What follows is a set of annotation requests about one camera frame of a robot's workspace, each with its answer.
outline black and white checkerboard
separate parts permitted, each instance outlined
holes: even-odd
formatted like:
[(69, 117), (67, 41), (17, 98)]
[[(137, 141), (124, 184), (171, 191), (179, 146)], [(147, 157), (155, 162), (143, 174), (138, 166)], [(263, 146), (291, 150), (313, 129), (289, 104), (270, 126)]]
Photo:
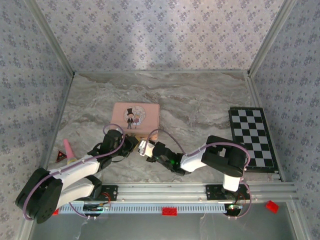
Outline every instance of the black and white checkerboard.
[(229, 110), (233, 141), (244, 144), (251, 161), (248, 172), (278, 172), (264, 111), (256, 107), (231, 107)]

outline gray marble floor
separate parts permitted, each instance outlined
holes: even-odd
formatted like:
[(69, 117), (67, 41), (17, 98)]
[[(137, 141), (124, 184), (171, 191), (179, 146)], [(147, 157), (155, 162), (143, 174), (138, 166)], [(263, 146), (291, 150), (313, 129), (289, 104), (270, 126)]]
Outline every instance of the gray marble floor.
[[(112, 117), (116, 102), (160, 104), (160, 128), (173, 134), (186, 152), (205, 143), (209, 135), (232, 139), (228, 110), (231, 106), (252, 106), (241, 72), (235, 73), (113, 73), (81, 74), (74, 77), (57, 134), (50, 168), (58, 150), (68, 139), (81, 158), (103, 140), (103, 126)], [(164, 133), (159, 141), (173, 151), (178, 146)], [(137, 152), (119, 163), (112, 163), (97, 176), (104, 183), (120, 182), (207, 182), (220, 183), (223, 174), (206, 166), (190, 175), (177, 176), (158, 163), (149, 163)], [(250, 181), (261, 174), (247, 173)]]

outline floral wallpaper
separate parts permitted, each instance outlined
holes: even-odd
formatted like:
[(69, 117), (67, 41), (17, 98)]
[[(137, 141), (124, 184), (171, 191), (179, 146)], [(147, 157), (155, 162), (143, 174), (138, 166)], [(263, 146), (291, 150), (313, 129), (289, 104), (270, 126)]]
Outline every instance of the floral wallpaper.
[(37, 0), (79, 71), (249, 69), (283, 0)]
[(0, 9), (0, 239), (11, 240), (16, 197), (47, 153), (70, 77), (22, 0)]
[(288, 181), (320, 239), (320, 2), (298, 0), (254, 76)]

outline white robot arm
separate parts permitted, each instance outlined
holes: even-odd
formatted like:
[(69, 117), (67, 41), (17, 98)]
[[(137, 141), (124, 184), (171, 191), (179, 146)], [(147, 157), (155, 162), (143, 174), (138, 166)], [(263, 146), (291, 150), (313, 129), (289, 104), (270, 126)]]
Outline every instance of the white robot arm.
[(158, 162), (178, 175), (189, 174), (198, 168), (210, 166), (224, 173), (223, 188), (236, 192), (243, 176), (246, 154), (239, 148), (230, 145), (205, 147), (209, 144), (214, 145), (214, 143), (221, 142), (233, 143), (228, 139), (211, 135), (208, 137), (206, 144), (189, 155), (174, 153), (161, 142), (155, 144), (148, 142), (146, 146), (146, 141), (142, 141), (138, 148), (140, 155), (148, 157), (148, 162)]
[(101, 193), (102, 182), (93, 174), (109, 166), (114, 157), (128, 157), (138, 143), (134, 136), (109, 130), (103, 142), (81, 159), (58, 169), (34, 171), (15, 204), (40, 224), (64, 204), (84, 197), (95, 199)]

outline pink tin box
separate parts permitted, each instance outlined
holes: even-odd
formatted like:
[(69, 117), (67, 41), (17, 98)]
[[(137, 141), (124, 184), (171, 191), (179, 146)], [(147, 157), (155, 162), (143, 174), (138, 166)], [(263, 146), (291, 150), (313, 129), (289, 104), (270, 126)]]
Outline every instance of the pink tin box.
[[(159, 127), (160, 106), (155, 103), (116, 102), (112, 112), (112, 124), (118, 124), (126, 134), (145, 139)], [(152, 140), (158, 138), (155, 132)]]

